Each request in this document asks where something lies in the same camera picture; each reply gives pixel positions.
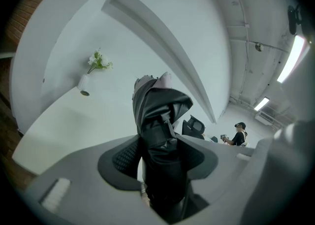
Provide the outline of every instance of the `brick wall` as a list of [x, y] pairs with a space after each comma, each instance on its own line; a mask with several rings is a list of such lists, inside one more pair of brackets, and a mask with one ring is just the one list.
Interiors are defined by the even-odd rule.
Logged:
[[5, 34], [19, 44], [31, 15], [42, 0], [20, 0], [7, 23]]

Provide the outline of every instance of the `white desk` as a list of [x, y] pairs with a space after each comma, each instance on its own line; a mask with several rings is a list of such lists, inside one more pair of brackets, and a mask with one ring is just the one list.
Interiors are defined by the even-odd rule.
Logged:
[[137, 134], [131, 99], [126, 105], [111, 98], [106, 93], [83, 96], [73, 88], [40, 115], [12, 158], [41, 174], [74, 151]]

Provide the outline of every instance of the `person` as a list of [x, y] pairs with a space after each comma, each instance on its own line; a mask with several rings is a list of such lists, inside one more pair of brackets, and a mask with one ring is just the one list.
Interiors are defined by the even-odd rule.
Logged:
[[223, 137], [222, 140], [225, 143], [228, 143], [229, 145], [237, 145], [240, 146], [243, 143], [245, 143], [247, 133], [245, 132], [246, 124], [243, 122], [238, 123], [235, 125], [237, 133], [235, 134], [235, 137], [232, 140], [227, 139], [226, 137]]

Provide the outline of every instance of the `ceiling light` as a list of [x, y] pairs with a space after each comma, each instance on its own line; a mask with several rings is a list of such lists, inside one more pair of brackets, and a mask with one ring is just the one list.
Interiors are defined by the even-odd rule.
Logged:
[[259, 109], [261, 109], [263, 106], [266, 105], [266, 103], [269, 102], [269, 98], [265, 97], [261, 102], [260, 104], [258, 104], [256, 106], [256, 108], [254, 110], [258, 111]]
[[297, 60], [299, 59], [299, 56], [302, 52], [303, 45], [304, 45], [304, 38], [300, 36], [295, 36], [291, 53], [277, 81], [282, 83], [289, 76]]

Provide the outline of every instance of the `white curved wall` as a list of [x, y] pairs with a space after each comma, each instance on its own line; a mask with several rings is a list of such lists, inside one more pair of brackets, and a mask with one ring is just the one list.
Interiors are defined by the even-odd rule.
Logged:
[[[203, 97], [215, 122], [227, 106], [231, 83], [230, 43], [216, 1], [140, 1], [167, 26], [189, 57], [196, 71], [190, 74], [202, 82]], [[183, 64], [189, 69], [190, 63]]]
[[87, 1], [43, 0], [23, 32], [10, 81], [11, 105], [22, 132], [41, 114], [41, 87], [51, 51], [66, 24]]
[[[189, 86], [170, 68], [167, 59], [161, 58], [130, 28], [102, 11], [106, 0], [44, 0], [31, 18], [32, 23], [26, 28], [14, 60], [12, 102], [22, 132], [27, 131], [51, 103], [77, 84], [89, 68], [88, 56], [98, 47], [114, 63], [113, 71], [96, 71], [92, 75], [101, 93], [116, 96], [122, 103], [131, 105], [136, 78], [145, 74], [159, 76], [169, 71], [173, 74], [173, 87], [187, 93], [194, 101], [189, 114], [206, 126], [218, 119], [229, 97], [230, 50], [224, 22], [215, 2], [139, 1], [179, 42], [189, 58], [189, 63], [185, 63], [185, 59], [181, 61], [201, 91], [202, 100], [195, 98]], [[51, 17], [51, 23], [44, 25], [47, 17]]]

